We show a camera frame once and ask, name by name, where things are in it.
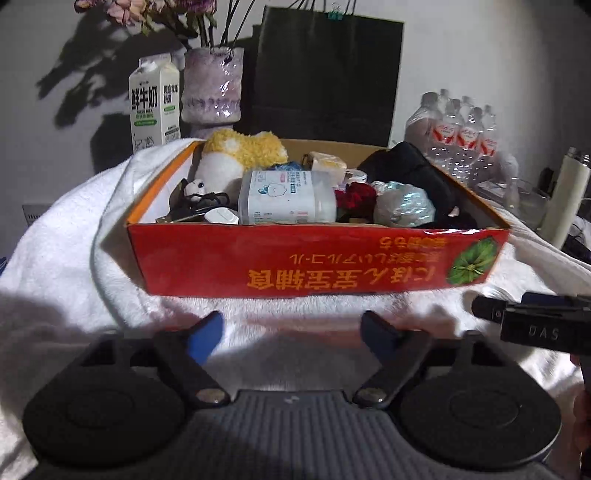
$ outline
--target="fleece cloth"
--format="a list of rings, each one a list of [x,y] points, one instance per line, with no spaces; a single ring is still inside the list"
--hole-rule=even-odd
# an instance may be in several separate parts
[[[365,310],[440,337],[477,329],[498,341],[498,325],[469,313],[478,293],[514,300],[528,290],[591,293],[587,265],[501,212],[512,233],[482,286],[273,300],[150,296],[141,287],[125,218],[134,200],[191,141],[143,150],[88,180],[59,199],[18,244],[0,277],[1,479],[20,479],[36,464],[20,424],[27,401],[101,333],[145,336],[192,325],[220,310],[226,329],[205,368],[230,393],[343,389],[350,395],[379,368],[359,338]],[[565,478],[576,478],[571,410],[582,389],[580,371],[564,353],[502,347],[558,402],[564,427],[548,464]]]

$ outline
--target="wall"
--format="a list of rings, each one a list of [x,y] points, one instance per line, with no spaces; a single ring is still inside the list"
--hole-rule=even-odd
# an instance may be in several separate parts
[[[25,231],[23,203],[52,202],[127,157],[127,76],[139,56],[175,48],[167,33],[131,37],[72,3],[12,0],[0,9],[0,256]],[[591,23],[569,0],[358,0],[356,11],[405,22],[393,138],[422,93],[446,87],[496,108],[526,179],[556,166],[571,144],[591,150],[583,129]]]

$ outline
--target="wall socket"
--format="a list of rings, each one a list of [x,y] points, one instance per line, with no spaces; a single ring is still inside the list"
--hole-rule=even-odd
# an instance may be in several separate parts
[[[32,203],[22,206],[22,212],[25,214],[27,226],[31,226],[35,220],[49,210],[51,204],[48,203]]]

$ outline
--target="yellow plush toy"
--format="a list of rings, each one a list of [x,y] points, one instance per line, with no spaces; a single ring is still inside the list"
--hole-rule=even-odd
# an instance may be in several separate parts
[[[247,170],[287,161],[287,151],[270,132],[248,136],[221,129],[205,143],[195,180],[187,185],[185,195],[225,192],[235,203]]]

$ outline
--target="ribbed gray surface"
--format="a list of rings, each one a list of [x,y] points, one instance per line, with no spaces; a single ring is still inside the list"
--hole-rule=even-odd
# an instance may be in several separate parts
[[[241,392],[229,407],[202,410],[165,451],[109,472],[40,465],[29,480],[557,480],[543,465],[474,473],[416,452],[388,415],[361,410],[341,392]]]

